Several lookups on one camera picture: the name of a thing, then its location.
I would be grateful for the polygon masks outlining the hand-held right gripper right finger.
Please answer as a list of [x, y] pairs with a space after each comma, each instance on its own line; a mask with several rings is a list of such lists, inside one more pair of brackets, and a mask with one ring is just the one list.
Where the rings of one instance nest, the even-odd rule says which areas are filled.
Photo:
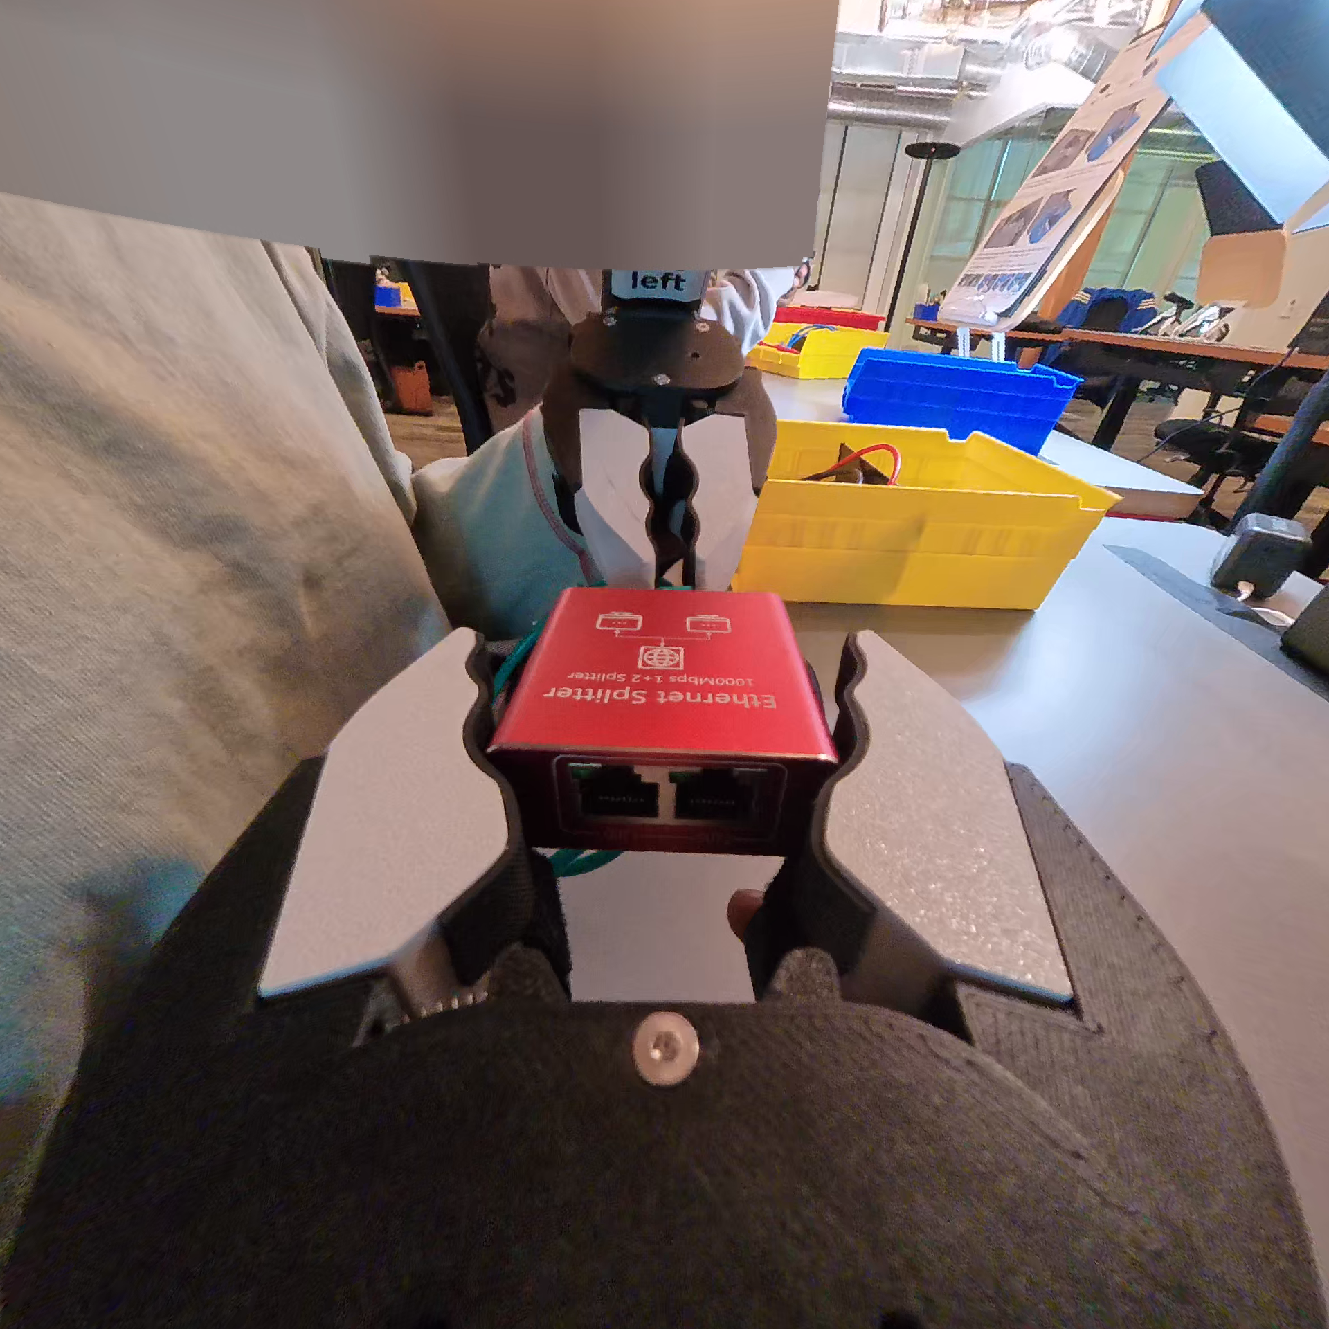
[[1073, 989], [1011, 774], [983, 727], [870, 631], [837, 682], [842, 765], [809, 837], [809, 942], [850, 1004], [921, 1017], [954, 983]]

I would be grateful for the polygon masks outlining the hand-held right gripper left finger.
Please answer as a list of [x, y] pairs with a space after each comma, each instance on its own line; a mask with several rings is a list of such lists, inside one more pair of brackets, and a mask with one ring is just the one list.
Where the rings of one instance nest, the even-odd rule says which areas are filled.
[[331, 743], [259, 996], [391, 985], [408, 1018], [477, 1004], [531, 922], [511, 787], [490, 765], [490, 660], [456, 629]]

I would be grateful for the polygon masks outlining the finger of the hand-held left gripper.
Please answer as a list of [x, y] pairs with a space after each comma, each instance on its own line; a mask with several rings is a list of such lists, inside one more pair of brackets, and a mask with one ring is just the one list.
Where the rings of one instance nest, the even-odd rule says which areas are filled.
[[576, 423], [581, 483], [573, 511], [590, 558], [609, 588], [654, 590], [652, 504], [670, 431], [606, 409], [581, 409]]
[[693, 590], [728, 590], [756, 514], [744, 419], [712, 414], [682, 428], [676, 460], [695, 482], [673, 511], [673, 534], [685, 547], [685, 583]]

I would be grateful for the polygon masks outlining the red ethernet splitter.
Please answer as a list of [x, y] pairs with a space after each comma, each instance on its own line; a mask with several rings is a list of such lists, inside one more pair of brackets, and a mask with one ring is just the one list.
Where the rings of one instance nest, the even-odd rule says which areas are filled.
[[791, 856], [840, 767], [769, 593], [568, 590], [496, 669], [493, 716], [543, 850]]

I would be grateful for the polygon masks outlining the yellow plastic bin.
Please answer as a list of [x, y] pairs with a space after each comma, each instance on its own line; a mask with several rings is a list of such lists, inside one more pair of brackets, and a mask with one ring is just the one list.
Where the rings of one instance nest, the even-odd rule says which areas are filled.
[[1119, 502], [983, 433], [781, 420], [733, 588], [1035, 610]]
[[863, 352], [888, 346], [889, 334], [875, 319], [866, 327], [785, 321], [774, 324], [746, 362], [765, 375], [787, 379], [845, 379]]

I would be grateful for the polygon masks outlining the blue plastic bin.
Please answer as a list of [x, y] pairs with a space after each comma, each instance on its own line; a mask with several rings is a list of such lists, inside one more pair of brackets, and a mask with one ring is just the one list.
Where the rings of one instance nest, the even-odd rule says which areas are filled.
[[1043, 365], [1021, 371], [1006, 360], [869, 349], [856, 359], [841, 412], [854, 425], [943, 431], [955, 441], [983, 433], [1038, 457], [1081, 385]]

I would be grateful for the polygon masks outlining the person's left forearm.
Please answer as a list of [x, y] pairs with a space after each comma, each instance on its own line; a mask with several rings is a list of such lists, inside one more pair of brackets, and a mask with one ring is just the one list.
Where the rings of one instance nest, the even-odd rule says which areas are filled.
[[557, 479], [540, 407], [474, 455], [416, 471], [413, 531], [451, 626], [521, 640], [566, 590], [603, 583]]

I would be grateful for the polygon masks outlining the wooden top office desk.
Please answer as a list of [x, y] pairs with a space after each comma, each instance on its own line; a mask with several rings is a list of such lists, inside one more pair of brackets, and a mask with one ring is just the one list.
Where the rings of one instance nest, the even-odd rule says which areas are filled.
[[1204, 393], [1206, 409], [1214, 409], [1225, 398], [1243, 397], [1255, 376], [1265, 371], [1303, 376], [1323, 375], [1328, 371], [1328, 357], [1323, 356], [1245, 349], [1228, 341], [1158, 338], [1084, 328], [1066, 328], [1054, 334], [1016, 330], [1005, 338], [1034, 356], [1050, 346], [1071, 346], [1088, 354], [1091, 376], [1109, 378], [1117, 384], [1090, 441], [1107, 452], [1114, 448], [1144, 384]]

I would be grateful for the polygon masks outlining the black pole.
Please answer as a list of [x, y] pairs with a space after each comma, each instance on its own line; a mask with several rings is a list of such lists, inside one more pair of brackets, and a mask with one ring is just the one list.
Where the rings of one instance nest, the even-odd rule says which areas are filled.
[[477, 360], [478, 335], [490, 319], [490, 268], [401, 259], [420, 321], [456, 409], [467, 455], [492, 436], [490, 410]]

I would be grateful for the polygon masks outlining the black floor lamp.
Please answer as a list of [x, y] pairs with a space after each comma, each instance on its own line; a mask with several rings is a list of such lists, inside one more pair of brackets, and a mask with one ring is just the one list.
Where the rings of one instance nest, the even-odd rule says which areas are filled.
[[905, 154], [916, 163], [920, 163], [920, 181], [918, 189], [916, 192], [913, 214], [910, 219], [908, 232], [905, 236], [905, 243], [899, 261], [898, 280], [895, 286], [895, 306], [899, 306], [899, 297], [904, 292], [905, 277], [908, 276], [910, 262], [913, 258], [913, 248], [921, 223], [923, 208], [926, 205], [926, 195], [930, 185], [930, 178], [935, 167], [939, 163], [948, 163], [955, 160], [961, 153], [961, 148], [954, 142], [914, 142], [908, 145]]

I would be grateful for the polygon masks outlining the person's beige sweatshirt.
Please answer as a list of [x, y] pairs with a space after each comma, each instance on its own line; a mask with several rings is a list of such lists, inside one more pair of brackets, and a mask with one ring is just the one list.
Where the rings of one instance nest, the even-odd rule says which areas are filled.
[[306, 249], [2, 200], [3, 1264], [89, 1036], [449, 632]]

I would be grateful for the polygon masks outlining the black device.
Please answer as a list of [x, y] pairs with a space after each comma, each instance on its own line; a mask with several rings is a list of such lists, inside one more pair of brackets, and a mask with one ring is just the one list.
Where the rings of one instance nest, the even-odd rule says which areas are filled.
[[1329, 670], [1328, 609], [1329, 588], [1322, 584], [1319, 594], [1302, 609], [1278, 644], [1285, 657], [1322, 681], [1328, 681]]

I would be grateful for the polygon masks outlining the black power adapter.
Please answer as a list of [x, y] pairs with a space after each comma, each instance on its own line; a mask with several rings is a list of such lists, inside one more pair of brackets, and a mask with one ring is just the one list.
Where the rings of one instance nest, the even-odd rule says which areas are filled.
[[1310, 536], [1299, 521], [1249, 514], [1227, 533], [1209, 585], [1239, 602], [1265, 602], [1277, 594], [1310, 553]]

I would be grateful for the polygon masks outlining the black office chair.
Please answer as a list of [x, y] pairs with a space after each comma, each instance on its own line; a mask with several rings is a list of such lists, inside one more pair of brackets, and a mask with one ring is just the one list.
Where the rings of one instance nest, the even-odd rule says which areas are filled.
[[1262, 464], [1252, 471], [1252, 438], [1245, 432], [1215, 420], [1170, 419], [1154, 428], [1157, 451], [1164, 451], [1193, 464], [1195, 488], [1205, 483], [1221, 486], [1236, 476], [1247, 488], [1252, 476], [1259, 474]]

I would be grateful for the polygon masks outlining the open cardboard box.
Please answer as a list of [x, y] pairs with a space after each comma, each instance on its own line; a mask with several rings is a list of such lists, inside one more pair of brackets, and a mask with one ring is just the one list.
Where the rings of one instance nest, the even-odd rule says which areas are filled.
[[1198, 299], [1269, 308], [1291, 238], [1326, 226], [1328, 5], [1182, 4], [1152, 53], [1155, 87], [1218, 157], [1196, 173]]

